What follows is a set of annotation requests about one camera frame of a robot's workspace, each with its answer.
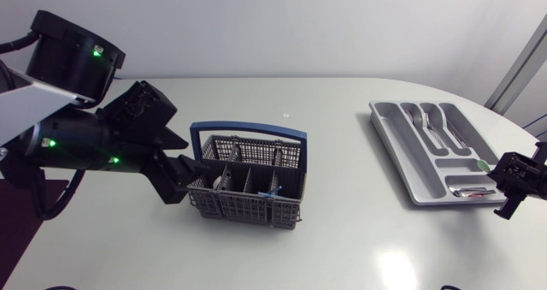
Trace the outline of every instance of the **metal spoon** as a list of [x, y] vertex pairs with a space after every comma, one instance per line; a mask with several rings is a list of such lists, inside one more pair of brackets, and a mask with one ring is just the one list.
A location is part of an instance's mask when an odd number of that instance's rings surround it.
[[456, 197], [484, 197], [496, 193], [495, 190], [487, 190], [485, 187], [448, 188]]
[[433, 137], [435, 137], [435, 139], [441, 144], [442, 148], [445, 148], [443, 140], [441, 140], [441, 138], [438, 136], [437, 131], [435, 131], [435, 129], [431, 125], [431, 122], [429, 121], [429, 114], [428, 113], [426, 113], [426, 124], [427, 124], [427, 130], [429, 131], [429, 133], [431, 133], [431, 135], [433, 135]]

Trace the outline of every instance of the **gray plastic basket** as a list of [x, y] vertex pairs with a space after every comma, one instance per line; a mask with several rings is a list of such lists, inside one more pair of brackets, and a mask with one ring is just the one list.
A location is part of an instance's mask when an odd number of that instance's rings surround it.
[[[299, 143], [213, 135], [202, 148], [199, 132], [211, 130], [266, 133]], [[190, 202], [203, 217], [294, 229], [304, 192], [306, 133], [265, 124], [210, 121], [192, 124], [191, 139], [196, 160], [209, 166], [206, 175], [188, 186]]]

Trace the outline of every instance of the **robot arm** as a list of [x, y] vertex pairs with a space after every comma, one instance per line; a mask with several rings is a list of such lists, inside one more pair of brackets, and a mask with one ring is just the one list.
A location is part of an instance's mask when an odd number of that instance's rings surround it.
[[547, 142], [538, 142], [533, 157], [525, 157], [516, 152], [503, 154], [502, 159], [488, 176], [497, 183], [507, 200], [496, 214], [510, 219], [519, 204], [532, 196], [547, 200]]
[[[176, 107], [154, 86], [138, 81], [95, 113], [82, 110], [101, 103], [125, 54], [45, 11], [37, 13], [32, 29], [33, 38], [25, 43], [37, 36], [39, 41], [26, 74], [5, 68], [0, 77], [0, 171], [5, 179], [32, 191], [37, 215], [45, 220], [61, 213], [86, 170], [141, 173], [165, 204], [179, 203], [185, 186], [206, 167], [165, 154], [188, 146], [166, 127]], [[0, 53], [22, 47], [12, 44], [0, 45]], [[42, 167], [76, 169], [49, 209]]]

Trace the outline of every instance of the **white wall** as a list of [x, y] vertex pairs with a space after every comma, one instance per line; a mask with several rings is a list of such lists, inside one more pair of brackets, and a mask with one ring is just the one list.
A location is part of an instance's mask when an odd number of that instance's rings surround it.
[[[0, 0], [0, 41], [37, 9], [122, 48], [122, 78], [385, 77], [482, 104], [547, 0]], [[2, 59], [25, 69], [31, 53]]]

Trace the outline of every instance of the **white table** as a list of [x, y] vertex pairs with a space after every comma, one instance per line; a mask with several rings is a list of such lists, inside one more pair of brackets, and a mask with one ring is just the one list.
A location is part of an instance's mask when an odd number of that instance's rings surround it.
[[[179, 108], [169, 126], [187, 140], [193, 121], [254, 121], [307, 132], [303, 221], [290, 231], [204, 219], [187, 199], [164, 205], [142, 175], [88, 172], [68, 208], [38, 231], [5, 289], [439, 289], [444, 284], [541, 289], [547, 284], [547, 202], [528, 198], [510, 221], [496, 216], [495, 206], [414, 206], [369, 120], [368, 102], [452, 101], [500, 156], [505, 151], [531, 156], [535, 138], [501, 116], [447, 92], [397, 80], [149, 82]], [[132, 83], [116, 81], [107, 99]], [[179, 153], [192, 156], [191, 149], [171, 155]]]

